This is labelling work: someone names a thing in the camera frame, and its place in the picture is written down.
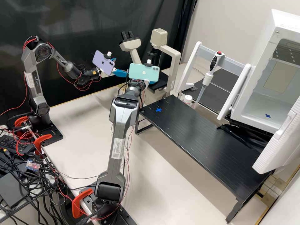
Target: purple smartphone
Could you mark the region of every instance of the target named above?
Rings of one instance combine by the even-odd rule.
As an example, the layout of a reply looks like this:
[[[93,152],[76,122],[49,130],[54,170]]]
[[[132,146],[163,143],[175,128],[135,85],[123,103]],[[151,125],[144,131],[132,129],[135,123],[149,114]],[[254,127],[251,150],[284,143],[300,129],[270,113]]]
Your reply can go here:
[[[104,55],[98,50],[95,52],[93,64],[109,76],[115,66],[115,63],[112,60],[106,59]]]

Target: smartphone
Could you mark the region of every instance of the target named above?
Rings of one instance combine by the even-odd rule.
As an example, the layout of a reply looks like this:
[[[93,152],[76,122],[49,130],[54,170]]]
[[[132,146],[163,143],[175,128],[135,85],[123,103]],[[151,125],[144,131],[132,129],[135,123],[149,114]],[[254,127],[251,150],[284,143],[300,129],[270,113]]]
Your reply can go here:
[[[112,60],[105,58],[104,55],[98,50],[94,54],[93,64],[109,76],[115,66],[115,63]]]
[[[158,66],[145,66],[144,64],[131,63],[129,66],[129,78],[137,80],[149,80],[157,82],[159,78]]]

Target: pipette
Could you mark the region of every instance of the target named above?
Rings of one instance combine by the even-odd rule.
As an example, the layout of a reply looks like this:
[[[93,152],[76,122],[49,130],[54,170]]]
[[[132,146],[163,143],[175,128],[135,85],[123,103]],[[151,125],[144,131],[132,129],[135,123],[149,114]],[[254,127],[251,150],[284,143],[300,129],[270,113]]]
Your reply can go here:
[[[204,93],[204,90],[206,89],[206,87],[210,84],[212,78],[213,78],[213,72],[215,72],[216,68],[217,68],[217,65],[220,61],[220,59],[222,58],[222,56],[224,56],[224,53],[220,52],[220,51],[217,51],[215,53],[215,56],[213,57],[211,63],[210,63],[210,67],[209,67],[209,71],[205,74],[205,77],[203,79],[203,82],[202,82],[202,88],[200,90],[200,93],[198,95],[198,98],[194,104],[194,109],[196,108],[196,105],[198,105],[203,93]]]

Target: silver robotic arm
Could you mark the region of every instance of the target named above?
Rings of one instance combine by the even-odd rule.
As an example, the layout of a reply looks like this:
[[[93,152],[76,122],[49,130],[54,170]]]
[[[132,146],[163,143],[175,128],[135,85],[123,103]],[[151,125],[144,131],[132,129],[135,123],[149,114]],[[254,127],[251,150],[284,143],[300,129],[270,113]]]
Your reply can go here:
[[[65,60],[51,44],[39,39],[38,36],[30,37],[23,47],[21,60],[24,64],[24,74],[30,93],[29,105],[37,116],[32,119],[32,122],[44,126],[50,124],[50,107],[43,95],[37,65],[50,58],[57,61],[62,66],[64,72],[71,79],[75,80],[78,85],[84,85],[88,81],[97,79],[100,76],[100,71],[97,68],[81,72],[72,62]]]
[[[107,171],[97,179],[95,196],[99,203],[112,205],[119,203],[124,194],[125,177],[120,172],[126,132],[137,120],[139,112],[138,97],[146,88],[144,82],[131,82],[125,94],[113,99],[109,120],[113,122],[114,132],[109,154]]]

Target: mint green smartphone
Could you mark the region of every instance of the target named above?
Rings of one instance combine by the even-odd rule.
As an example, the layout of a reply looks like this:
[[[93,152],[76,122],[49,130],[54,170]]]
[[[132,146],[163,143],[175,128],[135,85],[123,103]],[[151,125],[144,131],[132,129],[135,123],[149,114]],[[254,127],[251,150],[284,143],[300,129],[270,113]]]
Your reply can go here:
[[[131,63],[129,66],[129,78],[137,80],[149,80],[157,82],[159,78],[158,66],[145,66],[144,64]]]

